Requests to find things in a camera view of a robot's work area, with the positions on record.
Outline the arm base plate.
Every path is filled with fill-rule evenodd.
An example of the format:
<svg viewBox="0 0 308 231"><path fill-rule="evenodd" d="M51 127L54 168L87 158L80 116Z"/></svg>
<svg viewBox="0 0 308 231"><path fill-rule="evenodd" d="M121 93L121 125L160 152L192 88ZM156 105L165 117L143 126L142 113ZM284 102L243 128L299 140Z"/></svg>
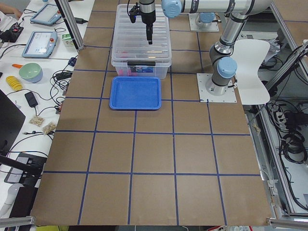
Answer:
<svg viewBox="0 0 308 231"><path fill-rule="evenodd" d="M190 13L190 30L196 32L218 33L218 22L215 13Z"/></svg>
<svg viewBox="0 0 308 231"><path fill-rule="evenodd" d="M202 103L237 103L235 90L229 81L227 86L217 86L212 82L211 73L197 73L199 98Z"/></svg>

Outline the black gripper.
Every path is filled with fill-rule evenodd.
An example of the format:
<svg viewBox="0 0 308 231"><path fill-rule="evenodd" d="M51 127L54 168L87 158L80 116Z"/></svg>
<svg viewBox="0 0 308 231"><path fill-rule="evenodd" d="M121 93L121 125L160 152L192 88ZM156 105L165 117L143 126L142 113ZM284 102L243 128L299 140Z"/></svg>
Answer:
<svg viewBox="0 0 308 231"><path fill-rule="evenodd" d="M141 12L141 20L146 24L146 36L149 45L153 44L153 24L156 21L156 12L150 13Z"/></svg>

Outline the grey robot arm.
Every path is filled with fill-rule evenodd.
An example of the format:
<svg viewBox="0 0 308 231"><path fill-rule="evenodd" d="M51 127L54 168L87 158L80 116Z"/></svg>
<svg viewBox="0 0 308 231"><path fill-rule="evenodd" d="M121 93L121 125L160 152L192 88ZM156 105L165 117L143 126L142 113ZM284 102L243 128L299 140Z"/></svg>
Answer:
<svg viewBox="0 0 308 231"><path fill-rule="evenodd" d="M231 53L243 26L250 15L262 12L270 4L270 0L164 0L161 7L168 18L181 13L224 13L229 16L219 41L210 49L213 75L206 82L210 94L221 96L237 70Z"/></svg>

